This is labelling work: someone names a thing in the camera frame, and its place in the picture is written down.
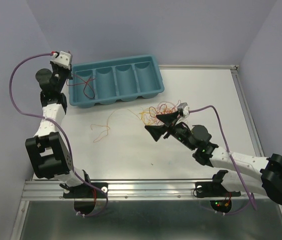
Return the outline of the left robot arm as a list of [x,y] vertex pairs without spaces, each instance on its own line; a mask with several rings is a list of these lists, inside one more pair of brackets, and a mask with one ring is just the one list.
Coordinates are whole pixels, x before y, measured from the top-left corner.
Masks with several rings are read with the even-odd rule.
[[34,174],[38,179],[55,179],[64,188],[75,188],[81,197],[92,193],[90,178],[83,169],[74,167],[67,144],[70,142],[61,131],[61,123],[67,113],[67,98],[62,89],[71,70],[50,62],[51,70],[42,68],[35,78],[41,88],[42,119],[33,137],[26,139],[25,147]]

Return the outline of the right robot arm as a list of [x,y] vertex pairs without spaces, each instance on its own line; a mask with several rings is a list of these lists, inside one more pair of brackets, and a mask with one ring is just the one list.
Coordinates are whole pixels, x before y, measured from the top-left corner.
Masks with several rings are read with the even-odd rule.
[[180,121],[180,114],[159,114],[162,125],[144,128],[155,141],[174,137],[193,151],[193,158],[202,166],[217,168],[211,181],[201,181],[194,189],[197,198],[239,197],[241,193],[268,197],[282,205],[282,156],[251,156],[231,152],[211,142],[212,135],[203,125],[189,128]]

